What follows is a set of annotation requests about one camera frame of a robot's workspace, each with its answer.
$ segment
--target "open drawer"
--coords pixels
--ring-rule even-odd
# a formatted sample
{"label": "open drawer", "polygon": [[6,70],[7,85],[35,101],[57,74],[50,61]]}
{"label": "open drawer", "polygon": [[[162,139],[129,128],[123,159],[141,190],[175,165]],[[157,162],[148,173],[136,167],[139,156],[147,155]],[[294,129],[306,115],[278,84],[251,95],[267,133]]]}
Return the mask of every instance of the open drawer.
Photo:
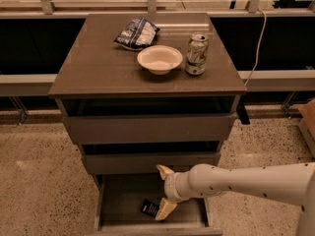
{"label": "open drawer", "polygon": [[157,173],[102,176],[92,235],[222,235],[212,226],[207,200],[183,202],[165,221],[142,212],[145,200],[158,205],[162,197]]}

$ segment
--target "floor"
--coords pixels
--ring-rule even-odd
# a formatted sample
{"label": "floor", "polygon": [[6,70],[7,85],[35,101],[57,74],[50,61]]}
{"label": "floor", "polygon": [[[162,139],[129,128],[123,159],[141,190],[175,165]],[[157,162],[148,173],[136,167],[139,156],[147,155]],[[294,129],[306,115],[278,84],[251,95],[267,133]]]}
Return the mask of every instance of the floor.
{"label": "floor", "polygon": [[[277,106],[248,109],[222,147],[220,167],[313,161],[299,115]],[[87,235],[94,231],[98,190],[86,173],[58,111],[32,111],[23,125],[0,112],[0,235]],[[294,235],[299,207],[236,193],[210,198],[213,223],[224,236]]]}

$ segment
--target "aluminum can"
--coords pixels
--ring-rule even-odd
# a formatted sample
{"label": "aluminum can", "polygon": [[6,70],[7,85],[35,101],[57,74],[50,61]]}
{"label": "aluminum can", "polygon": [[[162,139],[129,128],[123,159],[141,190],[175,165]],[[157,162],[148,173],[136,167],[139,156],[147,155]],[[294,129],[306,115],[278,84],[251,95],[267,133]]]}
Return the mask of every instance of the aluminum can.
{"label": "aluminum can", "polygon": [[209,38],[202,33],[191,35],[188,43],[185,70],[190,75],[201,75],[205,72]]}

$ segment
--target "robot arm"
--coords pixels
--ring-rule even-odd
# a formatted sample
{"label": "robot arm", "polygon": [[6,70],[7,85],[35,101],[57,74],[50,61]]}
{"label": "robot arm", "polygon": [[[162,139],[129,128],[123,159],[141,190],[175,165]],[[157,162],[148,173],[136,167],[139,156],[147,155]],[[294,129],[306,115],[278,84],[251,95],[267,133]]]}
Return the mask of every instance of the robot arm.
{"label": "robot arm", "polygon": [[162,165],[157,169],[165,181],[167,196],[160,203],[157,220],[165,219],[180,202],[232,191],[301,206],[298,230],[312,226],[311,230],[315,231],[315,221],[310,220],[310,217],[315,217],[315,163],[233,170],[198,164],[187,172],[176,173]]}

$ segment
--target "bowl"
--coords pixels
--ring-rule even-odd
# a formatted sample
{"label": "bowl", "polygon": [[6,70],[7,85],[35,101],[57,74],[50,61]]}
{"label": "bowl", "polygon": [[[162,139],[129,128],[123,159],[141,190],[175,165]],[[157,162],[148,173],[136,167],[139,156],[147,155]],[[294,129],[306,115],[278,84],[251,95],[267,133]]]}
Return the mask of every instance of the bowl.
{"label": "bowl", "polygon": [[178,67],[183,60],[181,53],[170,46],[155,45],[138,54],[138,62],[155,75],[165,75]]}

